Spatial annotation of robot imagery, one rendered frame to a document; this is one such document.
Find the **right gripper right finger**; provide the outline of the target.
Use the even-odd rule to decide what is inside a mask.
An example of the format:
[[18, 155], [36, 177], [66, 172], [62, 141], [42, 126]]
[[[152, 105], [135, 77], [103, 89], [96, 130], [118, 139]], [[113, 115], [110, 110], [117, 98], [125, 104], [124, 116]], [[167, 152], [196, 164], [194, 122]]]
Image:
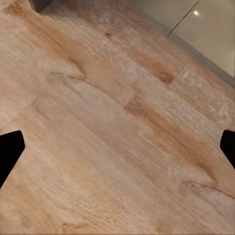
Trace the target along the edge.
[[235, 132], [229, 130], [223, 131], [220, 149], [235, 168]]

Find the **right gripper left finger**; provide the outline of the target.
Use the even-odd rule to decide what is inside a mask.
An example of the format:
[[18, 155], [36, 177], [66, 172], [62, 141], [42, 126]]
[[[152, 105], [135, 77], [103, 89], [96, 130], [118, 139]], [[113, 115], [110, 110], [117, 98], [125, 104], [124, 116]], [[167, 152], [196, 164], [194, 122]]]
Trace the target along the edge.
[[0, 135], [0, 188], [24, 150], [24, 137], [20, 130]]

